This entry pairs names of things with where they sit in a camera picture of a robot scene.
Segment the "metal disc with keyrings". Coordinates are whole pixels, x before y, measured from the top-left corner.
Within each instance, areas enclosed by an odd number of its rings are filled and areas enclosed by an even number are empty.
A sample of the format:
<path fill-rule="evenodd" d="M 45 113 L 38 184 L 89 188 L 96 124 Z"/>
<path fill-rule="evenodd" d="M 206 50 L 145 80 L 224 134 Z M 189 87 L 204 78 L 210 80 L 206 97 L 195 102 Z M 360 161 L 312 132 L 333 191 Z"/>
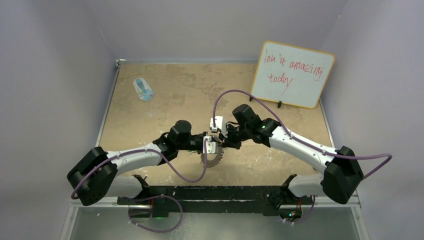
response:
<path fill-rule="evenodd" d="M 223 158 L 225 149 L 218 147 L 216 153 L 208 153 L 205 160 L 205 154 L 200 154 L 200 163 L 206 168 L 212 168 L 216 166 Z"/>

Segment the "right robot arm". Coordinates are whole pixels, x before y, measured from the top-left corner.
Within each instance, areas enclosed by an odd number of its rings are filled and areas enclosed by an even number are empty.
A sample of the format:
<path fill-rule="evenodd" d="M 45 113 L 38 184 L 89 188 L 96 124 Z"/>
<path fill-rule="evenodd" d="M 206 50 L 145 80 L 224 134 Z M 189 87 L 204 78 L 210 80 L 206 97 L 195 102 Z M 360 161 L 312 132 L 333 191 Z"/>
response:
<path fill-rule="evenodd" d="M 219 132 L 224 148 L 239 149 L 242 142 L 252 140 L 268 148 L 283 151 L 313 167 L 317 174 L 292 175 L 282 185 L 280 196 L 288 204 L 304 196 L 326 196 L 338 204 L 346 204 L 364 174 L 354 152 L 348 147 L 337 150 L 302 137 L 272 118 L 261 119 L 253 109 L 242 104 L 232 111 L 236 122 L 221 116 L 211 119 L 210 128 Z"/>

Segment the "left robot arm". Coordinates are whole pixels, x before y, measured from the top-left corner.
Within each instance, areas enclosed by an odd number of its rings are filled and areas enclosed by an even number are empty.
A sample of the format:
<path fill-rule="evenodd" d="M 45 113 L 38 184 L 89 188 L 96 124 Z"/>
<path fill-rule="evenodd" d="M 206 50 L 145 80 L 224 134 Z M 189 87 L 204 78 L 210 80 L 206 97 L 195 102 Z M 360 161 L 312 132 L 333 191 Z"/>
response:
<path fill-rule="evenodd" d="M 90 206 L 106 196 L 116 196 L 120 183 L 135 183 L 130 199 L 138 205 L 146 203 L 149 191 L 142 186 L 141 179 L 120 175 L 144 167 L 170 165 L 179 151 L 207 155 L 212 136 L 207 132 L 192 134 L 191 130 L 188 121 L 179 120 L 169 131 L 141 147 L 121 151 L 106 151 L 101 146 L 90 149 L 66 176 L 73 188 L 71 199 Z"/>

